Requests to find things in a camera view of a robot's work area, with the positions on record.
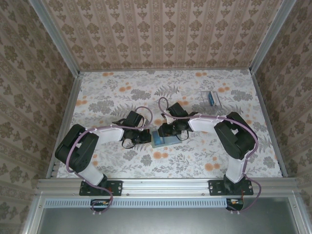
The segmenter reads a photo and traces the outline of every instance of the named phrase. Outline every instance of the ventilation grille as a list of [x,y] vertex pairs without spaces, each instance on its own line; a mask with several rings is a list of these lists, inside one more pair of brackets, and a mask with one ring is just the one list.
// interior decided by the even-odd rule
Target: ventilation grille
[[[90,208],[89,198],[50,198],[46,199],[45,208]],[[225,198],[114,198],[111,208],[216,208],[227,207]]]

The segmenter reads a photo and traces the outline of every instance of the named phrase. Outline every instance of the wall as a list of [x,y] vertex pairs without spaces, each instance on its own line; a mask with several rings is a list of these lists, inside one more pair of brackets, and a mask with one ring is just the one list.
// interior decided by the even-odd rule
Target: wall
[[249,67],[282,0],[43,0],[81,70]]
[[27,217],[72,82],[30,4],[0,1],[0,233],[17,233]]
[[288,173],[312,214],[312,1],[298,0],[256,77]]

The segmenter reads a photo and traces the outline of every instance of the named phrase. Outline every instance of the metal bracket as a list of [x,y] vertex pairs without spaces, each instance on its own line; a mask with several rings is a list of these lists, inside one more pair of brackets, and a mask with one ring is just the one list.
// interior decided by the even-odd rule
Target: metal bracket
[[209,193],[210,196],[221,196],[221,195],[254,195],[254,190],[252,183],[250,180],[244,180],[240,184],[240,189],[233,191],[233,193],[229,193],[224,186],[224,180],[216,179],[216,180],[209,180]]
[[[111,191],[114,196],[121,196],[122,180],[108,180],[105,188]],[[93,188],[84,181],[81,182],[79,195],[80,196],[109,196],[108,192]]]

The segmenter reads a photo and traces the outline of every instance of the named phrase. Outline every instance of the gray leaf pattern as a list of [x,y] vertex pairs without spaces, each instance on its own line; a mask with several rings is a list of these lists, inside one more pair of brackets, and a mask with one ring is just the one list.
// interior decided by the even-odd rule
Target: gray leaf pattern
[[[211,107],[203,98],[201,92],[209,90],[217,91],[222,107]],[[127,117],[138,106],[147,106],[154,115],[150,129],[156,130],[164,122],[157,103],[162,96],[168,97],[169,105],[178,102],[188,113],[198,111],[222,116],[238,112],[259,138],[259,149],[247,165],[248,175],[281,176],[248,70],[86,73],[71,124],[79,123],[86,128],[105,126]],[[166,103],[162,102],[161,106],[165,108]],[[144,116],[146,123],[150,121],[147,110],[137,112]],[[36,112],[34,116],[37,122],[43,122],[40,113]],[[16,132],[11,128],[0,125],[1,136],[15,137]],[[47,157],[46,152],[41,154],[43,158]],[[122,148],[121,142],[97,145],[92,163],[114,178],[211,178],[223,177],[228,158],[212,131],[191,132],[189,139],[181,144],[154,149],[150,143],[138,144],[128,150]],[[58,176],[71,177],[63,164]],[[19,182],[27,179],[22,173]]]

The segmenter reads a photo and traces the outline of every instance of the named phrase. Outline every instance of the floral tablecloth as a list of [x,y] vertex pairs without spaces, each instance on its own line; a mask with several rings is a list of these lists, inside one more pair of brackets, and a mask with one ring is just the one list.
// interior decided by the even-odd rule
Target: floral tablecloth
[[[109,125],[144,105],[154,114],[151,129],[164,119],[157,101],[167,97],[187,111],[210,115],[238,112],[258,135],[259,149],[251,156],[247,175],[282,177],[269,132],[248,70],[124,71],[83,74],[71,124],[86,128]],[[217,91],[222,108],[210,107],[200,92]],[[148,111],[140,112],[150,119]],[[216,133],[193,132],[181,144],[153,149],[151,144],[124,149],[121,142],[97,145],[92,163],[110,178],[223,177],[228,154]],[[71,177],[64,164],[58,177]]]

